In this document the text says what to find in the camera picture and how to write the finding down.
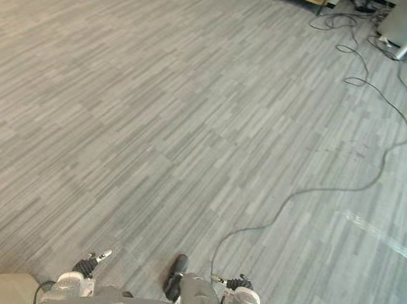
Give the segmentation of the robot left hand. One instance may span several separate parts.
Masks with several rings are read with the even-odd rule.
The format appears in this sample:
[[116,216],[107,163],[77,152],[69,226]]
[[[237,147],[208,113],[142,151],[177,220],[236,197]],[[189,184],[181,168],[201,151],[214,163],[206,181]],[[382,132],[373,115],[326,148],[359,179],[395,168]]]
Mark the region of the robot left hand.
[[93,278],[92,274],[96,267],[111,255],[112,250],[110,249],[102,252],[100,255],[90,253],[90,255],[87,258],[81,259],[78,263],[76,263],[74,267],[72,267],[72,271],[82,274],[83,278],[85,279],[92,279]]

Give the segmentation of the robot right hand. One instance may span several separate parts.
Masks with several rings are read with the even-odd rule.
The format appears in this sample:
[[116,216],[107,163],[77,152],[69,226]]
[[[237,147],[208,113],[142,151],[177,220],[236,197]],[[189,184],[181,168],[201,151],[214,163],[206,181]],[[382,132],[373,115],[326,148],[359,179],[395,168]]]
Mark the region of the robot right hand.
[[226,279],[224,277],[220,277],[215,274],[211,275],[210,279],[213,282],[216,282],[218,284],[223,284],[227,289],[231,289],[234,291],[239,287],[253,290],[252,282],[243,273],[241,273],[240,277],[237,279],[235,279],[235,278]]

